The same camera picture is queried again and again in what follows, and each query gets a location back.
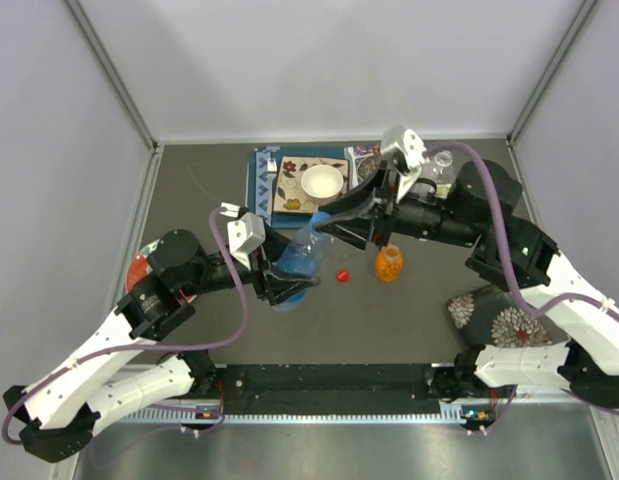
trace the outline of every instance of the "orange bottle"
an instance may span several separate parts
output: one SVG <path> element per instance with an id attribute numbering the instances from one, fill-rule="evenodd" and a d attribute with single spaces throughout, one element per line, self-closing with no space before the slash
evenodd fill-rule
<path id="1" fill-rule="evenodd" d="M 382 247 L 376 257 L 376 277 L 383 282 L 393 282 L 402 270 L 402 253 L 400 249 L 391 243 Z"/>

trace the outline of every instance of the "gray table surface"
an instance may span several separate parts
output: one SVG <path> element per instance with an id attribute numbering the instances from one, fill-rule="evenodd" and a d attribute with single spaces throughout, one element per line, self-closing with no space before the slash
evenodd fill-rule
<path id="1" fill-rule="evenodd" d="M 514 176 L 504 140 L 468 143 Z M 216 252 L 207 217 L 221 202 L 244 204 L 247 157 L 254 147 L 166 147 L 143 244 L 170 229 L 186 228 L 208 252 Z M 454 159 L 457 167 L 466 161 L 461 155 Z M 527 215 L 522 201 L 516 214 Z M 392 242 L 402 250 L 405 264 L 400 278 L 391 284 L 379 282 L 374 275 L 375 249 L 359 252 L 336 241 L 321 266 L 322 284 L 310 289 L 292 314 L 272 311 L 247 286 L 252 313 L 248 330 L 234 344 L 214 350 L 213 360 L 252 364 L 452 361 L 464 345 L 445 303 L 485 284 L 464 266 L 470 250 L 401 235 L 394 235 Z M 335 278 L 342 268 L 349 271 L 346 283 Z M 241 308 L 234 290 L 205 295 L 195 306 L 195 316 L 170 335 L 170 343 L 219 340 L 239 325 Z M 143 354 L 136 362 L 155 359 L 155 354 Z"/>

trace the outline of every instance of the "plastic bottle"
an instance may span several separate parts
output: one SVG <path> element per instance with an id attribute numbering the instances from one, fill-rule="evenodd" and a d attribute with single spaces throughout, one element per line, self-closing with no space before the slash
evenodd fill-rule
<path id="1" fill-rule="evenodd" d="M 313 226 L 330 216 L 325 212 L 314 213 L 309 223 L 301 228 L 291 243 L 287 245 L 275 266 L 283 272 L 302 273 L 310 277 L 316 276 L 325 251 L 331 244 L 331 239 L 324 233 L 316 232 Z M 272 308 L 276 312 L 291 312 L 298 307 L 305 293 L 307 292 L 297 293 L 286 302 L 274 305 Z"/>
<path id="2" fill-rule="evenodd" d="M 419 178 L 431 180 L 436 184 L 435 194 L 433 194 L 433 187 L 424 183 L 416 183 L 411 188 L 411 191 L 422 201 L 432 200 L 433 195 L 438 198 L 447 198 L 451 186 L 456 181 L 451 152 L 445 150 L 436 154 L 422 166 L 422 173 Z"/>
<path id="3" fill-rule="evenodd" d="M 382 247 L 376 256 L 376 277 L 382 282 L 393 282 L 400 275 L 403 262 L 397 246 L 390 243 Z"/>
<path id="4" fill-rule="evenodd" d="M 456 171 L 453 168 L 453 155 L 445 150 L 433 157 L 433 163 L 436 166 L 437 176 L 434 179 L 436 182 L 436 197 L 447 198 L 449 190 L 456 181 Z"/>

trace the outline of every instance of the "floral cushion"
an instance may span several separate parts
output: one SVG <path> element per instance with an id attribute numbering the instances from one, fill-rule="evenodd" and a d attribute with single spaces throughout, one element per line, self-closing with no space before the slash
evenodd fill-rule
<path id="1" fill-rule="evenodd" d="M 533 318 L 495 286 L 479 288 L 447 303 L 456 328 L 468 344 L 540 347 L 567 340 L 548 318 Z"/>

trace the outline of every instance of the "small red ball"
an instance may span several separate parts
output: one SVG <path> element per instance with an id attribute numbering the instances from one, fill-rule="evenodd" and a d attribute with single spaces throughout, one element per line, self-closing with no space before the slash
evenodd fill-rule
<path id="1" fill-rule="evenodd" d="M 339 270 L 338 273 L 336 273 L 336 279 L 339 282 L 346 282 L 349 280 L 349 272 L 346 270 Z"/>

